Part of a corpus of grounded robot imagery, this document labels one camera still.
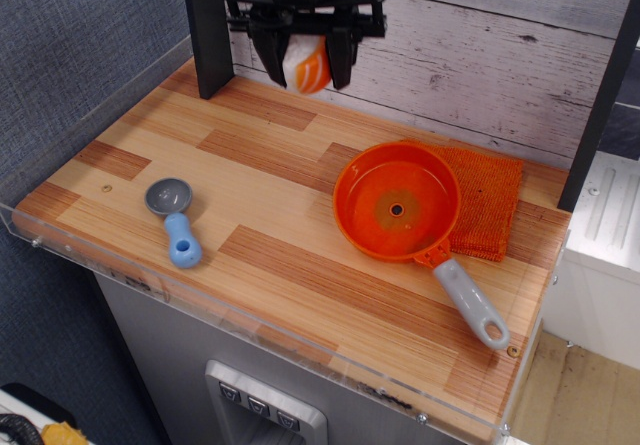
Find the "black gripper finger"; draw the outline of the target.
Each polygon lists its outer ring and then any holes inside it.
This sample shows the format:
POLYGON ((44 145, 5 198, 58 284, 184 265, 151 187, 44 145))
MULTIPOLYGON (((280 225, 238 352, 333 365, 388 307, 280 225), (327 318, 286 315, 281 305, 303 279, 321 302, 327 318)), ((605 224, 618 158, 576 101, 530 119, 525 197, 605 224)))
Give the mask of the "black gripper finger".
POLYGON ((249 36, 269 78, 286 88, 284 58, 290 38, 289 25, 286 22, 268 24, 252 21, 249 36))
POLYGON ((357 59, 358 43, 349 28, 337 28, 326 36, 326 52, 333 87, 341 90, 351 82, 352 68, 357 59))

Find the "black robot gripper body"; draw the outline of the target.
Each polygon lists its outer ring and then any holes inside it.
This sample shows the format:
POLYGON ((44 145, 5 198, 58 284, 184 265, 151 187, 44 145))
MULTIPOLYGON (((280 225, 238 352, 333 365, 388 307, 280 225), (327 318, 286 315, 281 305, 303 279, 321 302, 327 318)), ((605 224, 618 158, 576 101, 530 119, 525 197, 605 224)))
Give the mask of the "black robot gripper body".
POLYGON ((224 0, 229 28, 251 38, 322 36, 345 30, 358 37, 386 32, 385 0, 224 0))

